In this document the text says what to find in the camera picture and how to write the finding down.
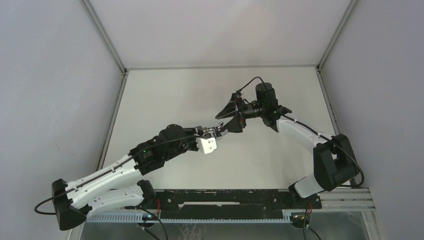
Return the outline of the chrome water faucet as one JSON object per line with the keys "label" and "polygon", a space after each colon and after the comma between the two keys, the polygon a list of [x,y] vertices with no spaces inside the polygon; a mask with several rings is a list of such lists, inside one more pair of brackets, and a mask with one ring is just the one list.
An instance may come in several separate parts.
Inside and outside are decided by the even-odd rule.
{"label": "chrome water faucet", "polygon": [[217,126],[211,127],[212,135],[215,139],[219,140],[229,131],[225,128],[224,122],[219,122]]}

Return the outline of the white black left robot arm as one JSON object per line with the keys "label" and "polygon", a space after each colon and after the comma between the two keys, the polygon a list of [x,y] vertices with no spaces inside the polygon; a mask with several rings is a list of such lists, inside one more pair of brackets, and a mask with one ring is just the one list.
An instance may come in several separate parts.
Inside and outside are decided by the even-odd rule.
{"label": "white black left robot arm", "polygon": [[213,152],[219,127],[170,124],[138,144],[121,159],[90,175],[52,183],[54,215],[61,231],[73,229],[93,215],[127,206],[153,207],[157,196],[143,176],[188,151]]}

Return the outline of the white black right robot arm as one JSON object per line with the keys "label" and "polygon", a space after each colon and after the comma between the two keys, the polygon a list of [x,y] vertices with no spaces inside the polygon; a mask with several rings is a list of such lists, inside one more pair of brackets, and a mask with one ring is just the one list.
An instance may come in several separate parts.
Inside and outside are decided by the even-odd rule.
{"label": "white black right robot arm", "polygon": [[313,172],[289,186],[289,203],[302,208],[309,197],[330,192],[361,175],[349,138],[344,134],[330,135],[301,122],[293,112],[280,105],[271,83],[255,86],[256,100],[242,97],[242,91],[231,94],[226,106],[215,119],[229,118],[220,126],[219,136],[226,133],[242,133],[248,119],[261,118],[275,132],[292,138],[312,154]]}

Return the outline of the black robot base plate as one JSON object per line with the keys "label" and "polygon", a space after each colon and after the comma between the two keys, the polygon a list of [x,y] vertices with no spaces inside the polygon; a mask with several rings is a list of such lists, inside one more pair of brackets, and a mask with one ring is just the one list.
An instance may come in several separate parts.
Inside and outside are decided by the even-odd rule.
{"label": "black robot base plate", "polygon": [[136,206],[164,220],[282,220],[283,213],[322,208],[318,195],[297,198],[287,189],[164,189]]}

